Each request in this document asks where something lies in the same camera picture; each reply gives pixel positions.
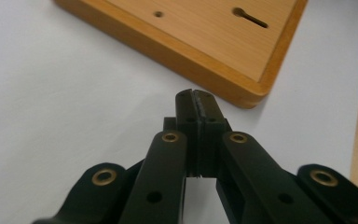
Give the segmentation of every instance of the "keyhole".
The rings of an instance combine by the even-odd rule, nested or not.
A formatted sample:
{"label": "keyhole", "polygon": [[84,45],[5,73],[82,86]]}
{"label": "keyhole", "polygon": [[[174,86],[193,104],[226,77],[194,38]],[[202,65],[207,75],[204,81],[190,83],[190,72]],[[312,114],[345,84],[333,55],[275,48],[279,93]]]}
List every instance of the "keyhole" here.
{"label": "keyhole", "polygon": [[232,14],[234,14],[234,15],[236,15],[236,16],[238,16],[238,17],[245,18],[246,20],[251,21],[251,22],[253,22],[253,23],[255,23],[255,24],[257,24],[257,25],[259,25],[259,26],[261,26],[261,27],[263,27],[263,28],[268,28],[268,27],[269,27],[265,22],[263,22],[263,21],[261,21],[261,20],[255,18],[255,17],[253,17],[253,16],[247,14],[247,13],[245,12],[245,10],[243,10],[243,9],[240,8],[240,7],[234,7],[234,8],[232,9]]}

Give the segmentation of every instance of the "black mechanical arm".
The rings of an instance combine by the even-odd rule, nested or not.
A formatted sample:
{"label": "black mechanical arm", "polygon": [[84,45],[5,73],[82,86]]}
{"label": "black mechanical arm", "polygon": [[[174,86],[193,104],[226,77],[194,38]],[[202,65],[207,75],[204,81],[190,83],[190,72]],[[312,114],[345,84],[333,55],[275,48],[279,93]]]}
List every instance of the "black mechanical arm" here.
{"label": "black mechanical arm", "polygon": [[251,135],[231,131],[210,93],[187,90],[143,161],[88,169],[57,215],[34,224],[182,223],[186,178],[200,176],[216,178],[230,223],[358,223],[348,179],[316,164],[287,173]]}

